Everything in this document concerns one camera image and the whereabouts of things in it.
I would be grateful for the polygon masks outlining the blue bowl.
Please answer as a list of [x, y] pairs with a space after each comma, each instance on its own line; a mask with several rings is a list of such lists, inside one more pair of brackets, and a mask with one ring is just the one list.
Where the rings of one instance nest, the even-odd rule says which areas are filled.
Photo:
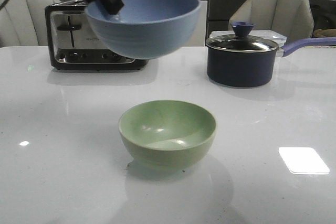
[[98, 39], [111, 51], [133, 59], [170, 54], [192, 36], [201, 9], [199, 0], [122, 0], [110, 15], [99, 1], [85, 8]]

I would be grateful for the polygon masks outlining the green bowl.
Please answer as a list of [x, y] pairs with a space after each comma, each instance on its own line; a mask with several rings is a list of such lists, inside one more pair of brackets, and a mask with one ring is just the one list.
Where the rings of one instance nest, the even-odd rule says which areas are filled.
[[119, 119], [129, 154], [155, 170], [182, 170], [196, 164], [208, 153], [216, 130], [216, 119], [208, 110], [177, 100], [145, 102]]

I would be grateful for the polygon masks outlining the black and chrome toaster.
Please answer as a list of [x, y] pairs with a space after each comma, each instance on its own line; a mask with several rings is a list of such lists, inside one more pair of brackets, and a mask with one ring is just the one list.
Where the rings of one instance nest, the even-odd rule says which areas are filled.
[[86, 4], [80, 0], [49, 5], [45, 8], [51, 65], [59, 70], [141, 70], [146, 60], [136, 60], [109, 50], [93, 32]]

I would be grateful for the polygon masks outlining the beige chair left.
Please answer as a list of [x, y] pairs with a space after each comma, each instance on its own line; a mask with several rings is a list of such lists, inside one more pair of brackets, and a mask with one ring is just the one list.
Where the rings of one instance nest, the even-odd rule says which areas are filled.
[[45, 8], [60, 0], [9, 0], [1, 9], [1, 47], [46, 46]]

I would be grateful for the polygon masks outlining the beige chair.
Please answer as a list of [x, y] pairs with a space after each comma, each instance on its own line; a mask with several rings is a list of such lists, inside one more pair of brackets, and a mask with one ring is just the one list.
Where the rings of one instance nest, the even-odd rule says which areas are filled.
[[255, 30], [272, 30], [287, 43], [311, 38], [314, 28], [309, 0], [247, 0], [229, 19], [256, 24]]
[[45, 8], [60, 0], [9, 0], [1, 9], [1, 47], [46, 46]]

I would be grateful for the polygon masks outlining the glass pot lid blue knob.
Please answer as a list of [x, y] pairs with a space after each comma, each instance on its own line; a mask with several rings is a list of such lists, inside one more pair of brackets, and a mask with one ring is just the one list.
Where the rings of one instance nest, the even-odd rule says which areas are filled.
[[278, 49], [272, 40], [250, 35], [256, 24], [249, 22], [232, 22], [233, 34], [220, 35], [206, 40], [208, 48], [226, 52], [270, 52]]

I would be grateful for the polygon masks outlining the dark blue saucepan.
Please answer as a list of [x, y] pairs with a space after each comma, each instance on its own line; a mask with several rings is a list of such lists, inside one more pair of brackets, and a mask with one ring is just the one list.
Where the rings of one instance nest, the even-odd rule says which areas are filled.
[[250, 88], [272, 79], [276, 53], [286, 57], [306, 46], [332, 46], [334, 37], [300, 39], [270, 52], [226, 52], [208, 48], [207, 75], [213, 81], [231, 87]]

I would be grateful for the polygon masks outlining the clear plastic container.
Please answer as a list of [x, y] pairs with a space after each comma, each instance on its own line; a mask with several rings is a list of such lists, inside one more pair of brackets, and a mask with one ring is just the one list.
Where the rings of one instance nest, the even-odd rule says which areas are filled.
[[[222, 31], [212, 31], [209, 38], [221, 36], [221, 35], [233, 35], [232, 30], [222, 30]], [[249, 35], [261, 37], [264, 39], [269, 39], [276, 42], [280, 47], [282, 47], [287, 42], [287, 37], [281, 35], [272, 30], [252, 30]]]

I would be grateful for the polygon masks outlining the beige chair right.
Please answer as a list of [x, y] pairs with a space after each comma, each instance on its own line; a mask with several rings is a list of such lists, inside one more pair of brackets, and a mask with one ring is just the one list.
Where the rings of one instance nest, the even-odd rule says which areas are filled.
[[272, 30], [287, 43], [311, 38], [314, 28], [309, 0], [247, 0], [229, 19], [256, 24], [255, 30]]

